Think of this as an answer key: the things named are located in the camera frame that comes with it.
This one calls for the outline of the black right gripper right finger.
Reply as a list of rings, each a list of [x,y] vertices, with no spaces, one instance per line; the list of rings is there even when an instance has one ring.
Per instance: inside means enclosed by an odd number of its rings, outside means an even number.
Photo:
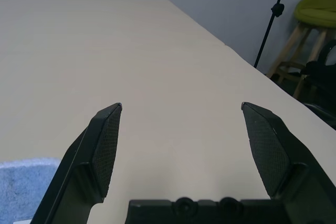
[[[335,223],[335,185],[309,149],[270,110],[249,102],[241,110],[268,196],[291,223]]]

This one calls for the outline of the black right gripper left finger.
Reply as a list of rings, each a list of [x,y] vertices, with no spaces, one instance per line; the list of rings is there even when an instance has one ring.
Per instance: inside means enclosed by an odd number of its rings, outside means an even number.
[[[87,223],[104,202],[117,153],[121,103],[97,112],[69,146],[32,223]]]

